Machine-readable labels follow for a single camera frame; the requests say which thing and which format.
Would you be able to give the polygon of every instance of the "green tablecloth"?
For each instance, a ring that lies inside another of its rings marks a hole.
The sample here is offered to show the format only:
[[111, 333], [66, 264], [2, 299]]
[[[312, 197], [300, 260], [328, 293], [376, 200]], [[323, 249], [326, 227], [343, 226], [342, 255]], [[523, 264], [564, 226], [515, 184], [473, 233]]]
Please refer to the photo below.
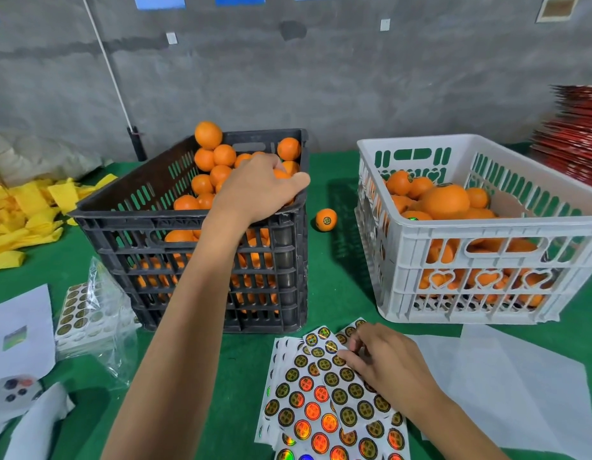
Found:
[[[133, 164], [113, 164], [107, 171], [123, 175]], [[366, 269], [353, 208], [357, 200], [358, 153], [315, 154], [311, 157], [312, 183], [308, 190], [309, 217], [321, 208], [338, 212], [339, 222], [330, 233], [309, 230], [309, 317], [305, 328], [321, 324], [337, 330], [362, 316], [379, 321]], [[87, 280], [93, 249], [78, 227], [67, 227], [59, 242], [27, 249], [24, 265], [0, 271], [0, 302], [22, 290], [48, 283], [54, 315], [60, 313], [66, 289]], [[498, 326], [504, 332], [583, 362], [592, 397], [592, 278], [561, 315], [560, 323], [537, 326]], [[393, 325], [410, 334], [459, 336], [458, 325]], [[139, 358], [152, 334], [138, 332]], [[273, 335], [233, 335], [223, 338], [219, 373], [198, 459], [267, 459], [269, 446], [254, 444], [254, 431]], [[51, 458], [96, 460], [100, 457], [125, 391], [116, 386], [90, 356], [57, 363], [44, 378], [45, 387], [60, 381], [76, 409], [55, 431]], [[0, 438], [0, 459], [8, 446], [13, 425]], [[413, 460], [440, 459], [437, 450], [410, 429]], [[560, 455], [510, 451], [514, 459], [560, 459]]]

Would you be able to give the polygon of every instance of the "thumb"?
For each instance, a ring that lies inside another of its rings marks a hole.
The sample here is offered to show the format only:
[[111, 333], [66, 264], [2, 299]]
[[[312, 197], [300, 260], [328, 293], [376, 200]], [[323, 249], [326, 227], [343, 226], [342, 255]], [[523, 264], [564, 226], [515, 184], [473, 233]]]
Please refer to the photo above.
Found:
[[311, 183], [311, 176], [305, 172], [295, 173], [289, 179], [281, 180], [281, 191], [286, 199], [292, 199]]
[[357, 354], [351, 350], [339, 350], [338, 356], [345, 360], [352, 370], [359, 372], [366, 379], [368, 365]]

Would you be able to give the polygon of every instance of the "stack of red cardboard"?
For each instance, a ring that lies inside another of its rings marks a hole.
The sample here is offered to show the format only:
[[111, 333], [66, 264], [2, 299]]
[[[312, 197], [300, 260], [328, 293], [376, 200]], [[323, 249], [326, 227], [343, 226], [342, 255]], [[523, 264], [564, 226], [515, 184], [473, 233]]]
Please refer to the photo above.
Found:
[[534, 131], [537, 161], [592, 186], [592, 86], [553, 86], [559, 111]]

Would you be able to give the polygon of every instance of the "white plastic crate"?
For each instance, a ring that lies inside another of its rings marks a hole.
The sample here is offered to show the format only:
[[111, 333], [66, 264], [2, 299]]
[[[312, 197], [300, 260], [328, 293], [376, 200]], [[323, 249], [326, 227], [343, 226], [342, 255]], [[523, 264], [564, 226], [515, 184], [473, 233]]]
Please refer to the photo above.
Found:
[[[561, 310], [592, 274], [591, 187], [479, 135], [367, 139], [359, 140], [358, 147], [355, 214], [377, 307], [385, 319], [514, 325], [559, 321]], [[414, 177], [428, 176], [435, 184], [484, 187], [491, 195], [490, 208], [506, 218], [406, 219], [382, 181], [382, 175], [400, 169]], [[499, 253], [468, 252], [468, 244], [480, 238], [506, 240]], [[538, 248], [508, 253], [513, 238], [530, 239]], [[426, 263], [433, 239], [441, 239], [443, 247], [449, 239], [459, 239], [453, 262]], [[477, 277], [499, 273], [502, 278], [508, 272], [509, 281], [498, 289], [497, 281], [469, 289], [466, 279], [473, 269], [482, 269]], [[522, 269], [545, 279], [529, 286], [524, 277], [521, 283]], [[447, 281], [420, 289], [424, 270], [441, 272]], [[465, 274], [457, 289], [449, 289], [455, 270]], [[542, 295], [542, 301], [533, 295]], [[530, 305], [537, 300], [538, 306]]]

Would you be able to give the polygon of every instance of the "hand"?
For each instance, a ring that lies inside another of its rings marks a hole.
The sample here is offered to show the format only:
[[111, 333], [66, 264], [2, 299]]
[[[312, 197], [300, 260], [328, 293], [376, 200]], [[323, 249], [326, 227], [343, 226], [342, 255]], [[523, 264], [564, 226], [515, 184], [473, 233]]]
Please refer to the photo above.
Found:
[[[338, 355], [416, 425], [420, 416], [434, 411], [447, 398], [432, 377], [417, 344], [387, 326], [364, 323], [352, 334], [349, 350]], [[357, 353], [364, 346], [370, 359]]]
[[252, 223], [276, 213], [311, 182], [304, 172], [277, 179], [274, 168], [284, 169], [275, 154], [256, 155], [243, 161], [223, 183], [209, 216], [229, 213], [232, 223], [239, 223], [244, 232]]

